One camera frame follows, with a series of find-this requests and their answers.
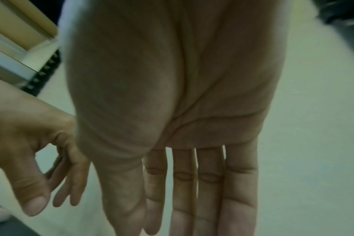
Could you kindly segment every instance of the human hand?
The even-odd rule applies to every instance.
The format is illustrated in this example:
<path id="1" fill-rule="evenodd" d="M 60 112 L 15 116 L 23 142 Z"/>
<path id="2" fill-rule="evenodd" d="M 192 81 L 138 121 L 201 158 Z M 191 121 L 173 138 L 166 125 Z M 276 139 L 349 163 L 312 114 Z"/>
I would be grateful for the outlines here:
<path id="1" fill-rule="evenodd" d="M 66 2 L 60 39 L 77 144 L 118 236 L 159 231 L 165 147 L 170 235 L 251 236 L 257 137 L 284 60 L 289 1 L 167 2 Z"/>
<path id="2" fill-rule="evenodd" d="M 0 168 L 25 214 L 39 214 L 65 178 L 53 205 L 61 206 L 69 195 L 72 205 L 80 202 L 90 161 L 74 144 L 74 126 L 73 116 L 0 81 Z M 42 174 L 35 154 L 49 143 L 58 157 Z"/>

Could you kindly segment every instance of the hand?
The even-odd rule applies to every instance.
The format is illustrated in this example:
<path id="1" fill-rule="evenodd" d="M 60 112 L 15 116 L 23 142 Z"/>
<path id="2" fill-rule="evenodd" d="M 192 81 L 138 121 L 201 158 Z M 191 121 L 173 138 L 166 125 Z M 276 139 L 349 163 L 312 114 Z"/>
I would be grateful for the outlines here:
<path id="1" fill-rule="evenodd" d="M 251 236 L 257 137 L 284 60 L 289 1 L 167 2 L 66 2 L 60 39 L 77 143 L 118 236 L 159 231 L 165 147 L 170 235 Z"/>
<path id="2" fill-rule="evenodd" d="M 39 214 L 65 178 L 53 205 L 61 206 L 69 195 L 72 205 L 80 202 L 90 162 L 73 142 L 74 126 L 71 115 L 0 81 L 0 168 L 25 214 Z M 42 174 L 35 154 L 49 143 L 58 158 Z"/>

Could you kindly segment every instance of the open palm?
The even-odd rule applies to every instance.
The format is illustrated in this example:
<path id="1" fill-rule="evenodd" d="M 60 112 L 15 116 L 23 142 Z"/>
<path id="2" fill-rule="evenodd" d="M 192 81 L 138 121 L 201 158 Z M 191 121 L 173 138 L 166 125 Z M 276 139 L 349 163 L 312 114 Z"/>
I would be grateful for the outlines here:
<path id="1" fill-rule="evenodd" d="M 77 142 L 116 233 L 159 231 L 171 147 L 170 235 L 253 235 L 288 1 L 83 2 L 66 3 L 61 44 Z"/>

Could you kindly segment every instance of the fingernail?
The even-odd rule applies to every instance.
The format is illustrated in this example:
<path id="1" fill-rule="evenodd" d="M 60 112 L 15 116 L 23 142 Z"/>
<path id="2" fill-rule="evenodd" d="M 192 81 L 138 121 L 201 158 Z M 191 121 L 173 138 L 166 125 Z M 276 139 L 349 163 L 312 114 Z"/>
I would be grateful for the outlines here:
<path id="1" fill-rule="evenodd" d="M 46 204 L 47 199 L 45 197 L 39 196 L 25 203 L 22 208 L 26 215 L 35 216 L 43 210 Z"/>

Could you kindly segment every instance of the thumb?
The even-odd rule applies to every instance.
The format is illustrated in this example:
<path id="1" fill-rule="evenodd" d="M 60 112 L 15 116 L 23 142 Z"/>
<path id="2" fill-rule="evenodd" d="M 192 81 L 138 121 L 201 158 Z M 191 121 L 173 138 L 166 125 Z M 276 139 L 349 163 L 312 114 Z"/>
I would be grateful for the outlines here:
<path id="1" fill-rule="evenodd" d="M 146 215 L 142 159 L 93 163 L 103 209 L 118 236 L 138 236 Z"/>
<path id="2" fill-rule="evenodd" d="M 50 189 L 33 155 L 10 158 L 0 168 L 6 174 L 23 212 L 28 216 L 38 215 L 50 199 Z"/>

